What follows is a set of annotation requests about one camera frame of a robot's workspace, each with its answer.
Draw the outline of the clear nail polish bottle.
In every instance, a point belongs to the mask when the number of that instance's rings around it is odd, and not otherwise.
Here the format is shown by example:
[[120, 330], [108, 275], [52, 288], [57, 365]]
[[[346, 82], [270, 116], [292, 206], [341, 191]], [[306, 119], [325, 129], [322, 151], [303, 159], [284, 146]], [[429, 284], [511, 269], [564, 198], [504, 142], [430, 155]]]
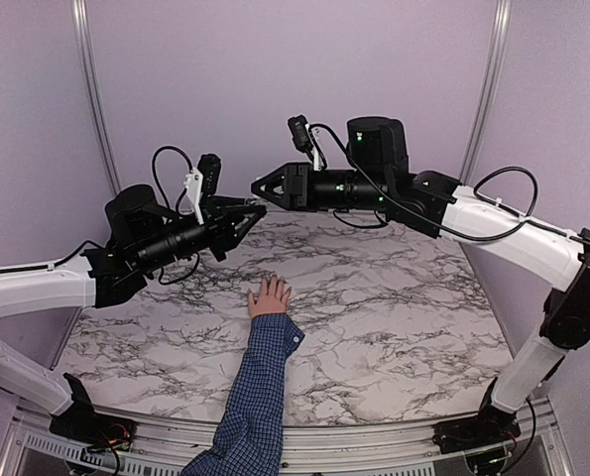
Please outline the clear nail polish bottle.
[[263, 206], [265, 208], [269, 206], [269, 203], [266, 200], [257, 197], [246, 198], [244, 202], [248, 206]]

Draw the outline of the blue checked shirt forearm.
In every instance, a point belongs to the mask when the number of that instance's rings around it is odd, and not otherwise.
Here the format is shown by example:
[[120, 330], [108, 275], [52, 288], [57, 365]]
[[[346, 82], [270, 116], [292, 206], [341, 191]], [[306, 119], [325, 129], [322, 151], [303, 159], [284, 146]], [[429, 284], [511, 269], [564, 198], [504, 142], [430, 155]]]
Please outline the blue checked shirt forearm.
[[284, 445], [285, 370], [304, 333], [285, 313], [252, 319], [248, 344], [210, 448], [183, 475], [277, 475]]

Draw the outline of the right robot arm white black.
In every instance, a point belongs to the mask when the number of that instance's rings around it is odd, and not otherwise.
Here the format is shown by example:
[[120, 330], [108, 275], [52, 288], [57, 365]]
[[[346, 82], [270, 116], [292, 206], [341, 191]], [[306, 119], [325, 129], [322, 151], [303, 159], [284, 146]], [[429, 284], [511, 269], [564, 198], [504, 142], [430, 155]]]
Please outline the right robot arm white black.
[[549, 283], [540, 327], [489, 385], [474, 416], [438, 423], [433, 440], [444, 453], [518, 436], [518, 410], [568, 352], [590, 341], [590, 230], [574, 232], [534, 219], [477, 187], [409, 170], [405, 128], [382, 116], [351, 119], [338, 146], [348, 168], [331, 170], [303, 116], [289, 120], [302, 163], [256, 179], [252, 192], [284, 210], [371, 210], [381, 225], [398, 222], [432, 238], [486, 250]]

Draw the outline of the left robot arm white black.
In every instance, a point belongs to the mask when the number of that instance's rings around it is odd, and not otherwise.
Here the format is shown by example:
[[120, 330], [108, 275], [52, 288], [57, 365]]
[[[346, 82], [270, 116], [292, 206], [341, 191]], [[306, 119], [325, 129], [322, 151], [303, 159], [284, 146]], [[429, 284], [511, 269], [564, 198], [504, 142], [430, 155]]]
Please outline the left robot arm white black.
[[[106, 245], [80, 247], [57, 261], [0, 268], [0, 318], [125, 303], [176, 261], [203, 250], [223, 261], [267, 209], [210, 195], [201, 210], [182, 216], [158, 204], [150, 185], [136, 184], [108, 202], [105, 213], [111, 229]], [[94, 410], [79, 379], [37, 364], [1, 339], [0, 389], [46, 411], [57, 435], [92, 441], [113, 424]]]

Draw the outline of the person's bare hand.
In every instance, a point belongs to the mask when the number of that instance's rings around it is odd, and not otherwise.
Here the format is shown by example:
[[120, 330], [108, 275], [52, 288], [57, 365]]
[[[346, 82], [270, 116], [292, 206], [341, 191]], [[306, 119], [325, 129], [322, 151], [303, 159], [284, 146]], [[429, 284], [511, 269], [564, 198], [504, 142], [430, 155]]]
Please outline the person's bare hand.
[[248, 290], [248, 312], [251, 319], [265, 314], [282, 314], [288, 310], [291, 289], [286, 288], [286, 280], [276, 275], [263, 278], [257, 292]]

